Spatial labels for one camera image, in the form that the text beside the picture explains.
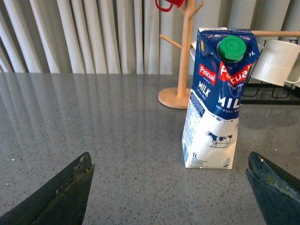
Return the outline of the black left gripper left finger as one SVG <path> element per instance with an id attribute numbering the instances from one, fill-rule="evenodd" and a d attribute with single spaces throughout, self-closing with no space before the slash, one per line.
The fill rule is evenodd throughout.
<path id="1" fill-rule="evenodd" d="M 2 225 L 81 225 L 95 165 L 83 153 L 0 218 Z"/>

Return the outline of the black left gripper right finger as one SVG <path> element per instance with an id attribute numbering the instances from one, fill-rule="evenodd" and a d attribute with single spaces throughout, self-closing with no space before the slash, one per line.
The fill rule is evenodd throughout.
<path id="1" fill-rule="evenodd" d="M 300 223 L 300 180 L 252 151 L 246 175 L 268 225 Z"/>

